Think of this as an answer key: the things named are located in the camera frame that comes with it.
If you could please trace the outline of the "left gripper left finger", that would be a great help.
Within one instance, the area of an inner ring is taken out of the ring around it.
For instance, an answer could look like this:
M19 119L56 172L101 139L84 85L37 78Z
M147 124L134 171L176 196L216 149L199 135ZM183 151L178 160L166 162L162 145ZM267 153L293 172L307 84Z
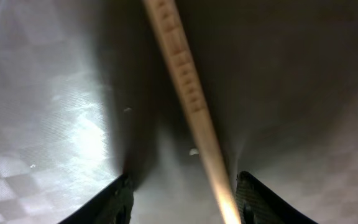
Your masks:
M133 204L132 180L123 174L59 224L129 224Z

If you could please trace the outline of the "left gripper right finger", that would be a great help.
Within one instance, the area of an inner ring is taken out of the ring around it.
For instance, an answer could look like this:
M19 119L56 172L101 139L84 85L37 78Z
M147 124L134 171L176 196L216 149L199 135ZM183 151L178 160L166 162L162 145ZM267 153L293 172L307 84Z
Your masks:
M247 171L237 175L235 198L242 224L317 224Z

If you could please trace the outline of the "wooden chopstick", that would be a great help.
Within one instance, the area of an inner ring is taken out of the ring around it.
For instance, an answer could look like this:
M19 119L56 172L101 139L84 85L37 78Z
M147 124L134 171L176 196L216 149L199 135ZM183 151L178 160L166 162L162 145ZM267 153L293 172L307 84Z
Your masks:
M225 224L241 224L198 72L173 0L144 0L164 61L185 112Z

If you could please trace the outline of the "dark brown serving tray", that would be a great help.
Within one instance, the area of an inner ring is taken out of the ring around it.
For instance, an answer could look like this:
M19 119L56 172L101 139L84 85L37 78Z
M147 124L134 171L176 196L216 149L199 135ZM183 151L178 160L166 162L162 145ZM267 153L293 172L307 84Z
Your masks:
M232 179L358 223L358 1L178 1ZM132 223L221 223L142 1L0 1L0 223L123 172Z

